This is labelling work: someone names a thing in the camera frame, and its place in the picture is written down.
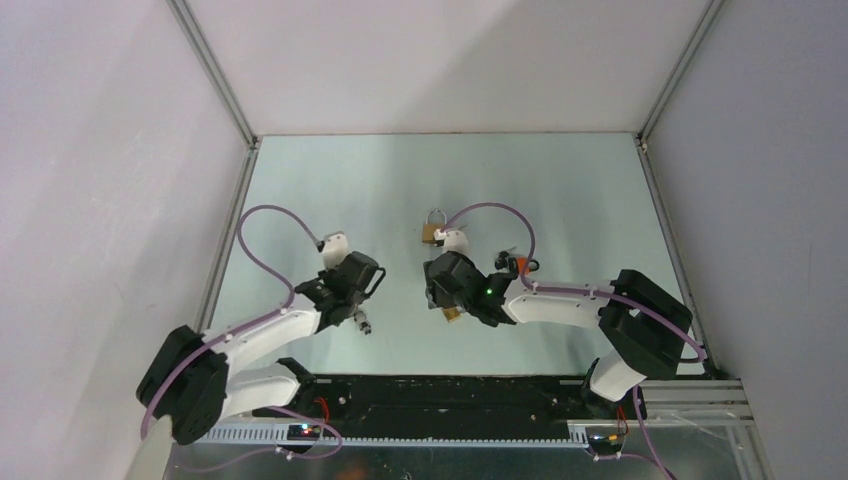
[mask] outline purple cable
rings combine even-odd
[[[534,288],[533,284],[530,283],[529,280],[527,280],[526,274],[527,274],[527,268],[530,266],[530,261],[533,259],[533,255],[536,253],[536,232],[533,231],[533,226],[530,225],[530,221],[527,220],[527,217],[525,217],[521,212],[519,212],[515,208],[510,207],[509,205],[505,205],[503,203],[498,203],[498,202],[475,203],[474,205],[463,208],[456,215],[451,217],[450,220],[447,221],[447,223],[445,224],[445,226],[443,228],[450,227],[457,219],[459,219],[459,217],[465,215],[466,213],[468,213],[472,210],[476,210],[476,209],[482,208],[482,207],[496,207],[496,208],[501,208],[503,210],[506,210],[506,211],[512,213],[513,215],[515,215],[516,217],[518,217],[518,219],[521,220],[522,223],[524,223],[524,226],[527,227],[527,231],[530,233],[530,253],[527,255],[527,261],[524,263],[524,268],[521,270],[519,278],[521,279],[521,283],[523,283],[525,287],[527,287],[529,289],[533,289]],[[566,295],[581,295],[581,296],[591,295],[593,293],[589,289],[568,288],[568,287],[536,286],[535,290],[537,292],[564,293]],[[624,297],[624,296],[621,296],[621,295],[616,295],[614,293],[609,293],[609,292],[604,292],[604,291],[599,291],[599,290],[596,290],[594,292],[594,294],[599,296],[599,297],[604,297],[604,298],[608,298],[610,300],[614,300],[614,301],[619,302],[619,303],[623,303],[623,304],[625,304],[625,305],[627,305],[631,308],[635,308],[635,309],[639,310],[640,312],[647,314],[649,317],[656,320],[657,322],[662,324],[667,329],[671,330],[672,333],[674,333],[675,335],[680,337],[680,339],[682,339],[684,342],[688,343],[689,346],[691,346],[695,350],[695,353],[698,355],[698,361],[699,362],[703,362],[707,359],[707,352],[704,350],[703,347],[701,347],[701,345],[698,344],[698,342],[696,342],[693,338],[691,338],[686,332],[677,328],[677,326],[675,326],[673,323],[666,320],[659,313],[653,311],[652,309],[646,307],[645,305],[642,305],[639,302],[636,302],[634,300],[631,300],[631,299]]]
[[[212,466],[212,467],[195,468],[195,467],[187,467],[187,466],[183,465],[183,466],[178,466],[178,468],[180,468],[181,470],[188,472],[188,473],[199,473],[199,474],[211,473],[211,472],[214,472],[214,471],[217,471],[217,470],[222,470],[224,468],[227,468],[230,465],[234,465],[234,464],[236,464],[236,463],[238,463],[238,462],[240,462],[240,461],[242,461],[246,458],[250,458],[254,455],[259,455],[260,453],[272,453],[273,452],[273,453],[279,454],[279,453],[285,452],[286,458],[300,458],[300,459],[303,459],[303,460],[320,460],[322,458],[327,458],[331,455],[335,455],[336,453],[339,452],[339,450],[342,449],[342,446],[344,445],[344,440],[342,440],[341,434],[338,432],[338,430],[331,427],[327,423],[325,423],[321,420],[315,419],[315,418],[305,417],[305,416],[303,416],[299,413],[293,412],[293,411],[291,411],[287,408],[283,408],[283,407],[267,407],[267,408],[269,410],[274,410],[275,412],[282,413],[283,415],[288,415],[289,417],[296,418],[296,419],[298,419],[302,422],[306,422],[306,423],[309,423],[311,425],[317,425],[317,426],[321,427],[323,430],[326,430],[326,431],[332,433],[333,436],[336,437],[336,439],[338,440],[338,442],[336,443],[336,446],[332,450],[330,450],[329,452],[321,453],[321,454],[318,454],[318,455],[306,455],[306,454],[303,454],[303,453],[295,453],[295,452],[286,450],[282,447],[276,447],[276,446],[275,447],[262,447],[262,448],[257,448],[256,450],[251,450],[247,453],[239,455],[236,458],[227,460],[224,463],[220,463],[220,464]]]
[[[595,458],[595,456],[596,456],[595,452],[588,452],[586,450],[583,450],[583,451],[586,452],[586,454],[589,455],[592,458]],[[650,459],[650,458],[648,458],[644,455],[639,455],[638,453],[622,453],[620,457],[618,455],[597,455],[597,457],[598,457],[598,460],[621,460],[622,458],[636,458],[636,459],[648,462],[648,463],[650,463],[651,465],[653,465],[657,468],[660,468],[660,469],[665,468],[665,467],[658,465],[656,461],[654,461],[654,460],[652,460],[652,459]],[[666,469],[665,471],[668,473],[667,477],[671,478],[671,480],[677,480],[677,477],[675,477],[674,474],[671,473],[671,470]]]
[[[654,448],[654,442],[651,441],[651,436],[648,435],[648,429],[645,427],[645,419],[642,418],[642,410],[639,408],[639,390],[641,390],[639,385],[633,387],[633,407],[636,410],[636,420],[639,422],[639,428],[642,429],[642,436],[645,437],[645,443],[648,444],[648,449],[654,457],[654,462],[660,470],[662,470],[665,478],[668,480],[675,480],[674,475],[672,475],[672,473],[665,468],[665,465],[663,465],[662,460],[660,460],[660,455],[657,453],[657,449]]]
[[[300,217],[298,217],[294,212],[292,212],[291,210],[285,209],[283,207],[278,207],[276,205],[257,205],[255,207],[251,208],[250,210],[246,211],[241,216],[241,218],[238,221],[238,224],[236,225],[236,237],[238,238],[239,245],[241,245],[242,250],[244,250],[244,253],[247,255],[248,258],[250,258],[254,263],[259,265],[259,267],[261,267],[266,272],[270,273],[274,278],[276,278],[277,280],[280,280],[281,282],[283,282],[283,284],[285,284],[288,287],[289,296],[279,309],[272,310],[272,311],[270,311],[270,312],[268,312],[268,313],[266,313],[266,314],[264,314],[264,315],[262,315],[258,318],[255,318],[255,319],[253,319],[253,320],[251,320],[251,321],[249,321],[249,322],[247,322],[243,325],[239,325],[239,326],[237,326],[237,327],[235,327],[235,328],[233,328],[229,331],[226,331],[226,332],[218,335],[217,337],[213,338],[212,340],[204,343],[204,345],[202,347],[191,352],[191,354],[189,356],[187,356],[182,362],[180,362],[177,365],[177,367],[174,368],[174,370],[172,370],[171,373],[165,378],[165,381],[162,382],[162,385],[159,387],[159,389],[156,390],[156,394],[153,395],[153,398],[150,400],[150,403],[147,406],[147,410],[145,410],[145,412],[144,412],[144,417],[141,420],[141,439],[142,440],[147,438],[147,432],[150,428],[150,420],[153,417],[153,411],[156,410],[156,407],[159,405],[159,402],[162,400],[162,397],[165,395],[165,392],[167,392],[168,388],[171,386],[171,384],[174,383],[174,380],[176,380],[176,378],[183,372],[183,370],[185,370],[191,364],[191,362],[197,360],[198,357],[203,355],[203,353],[207,352],[209,349],[211,349],[215,345],[218,345],[219,343],[223,342],[227,338],[227,335],[236,336],[236,335],[240,334],[241,332],[244,332],[246,330],[254,328],[257,325],[260,325],[260,324],[270,320],[271,318],[273,318],[274,316],[277,315],[277,313],[280,311],[280,309],[288,308],[289,305],[291,305],[292,301],[294,301],[294,287],[292,287],[291,282],[289,282],[288,279],[286,277],[282,276],[279,272],[277,272],[276,270],[274,270],[273,268],[269,267],[267,264],[265,264],[264,262],[262,262],[261,260],[256,258],[256,255],[254,255],[253,252],[250,251],[250,249],[247,247],[247,244],[244,242],[244,236],[242,234],[242,227],[244,226],[244,222],[245,222],[245,220],[247,220],[247,218],[250,215],[253,215],[254,213],[258,212],[259,210],[276,210],[278,212],[285,213],[286,215],[293,218],[298,224],[300,224],[301,227],[303,227],[303,230],[306,232],[306,234],[309,236],[309,238],[312,240],[313,243],[318,243],[318,240],[315,238],[315,235],[312,233],[312,230],[309,229],[309,227],[306,225],[306,223],[304,223],[304,221],[301,220]]]

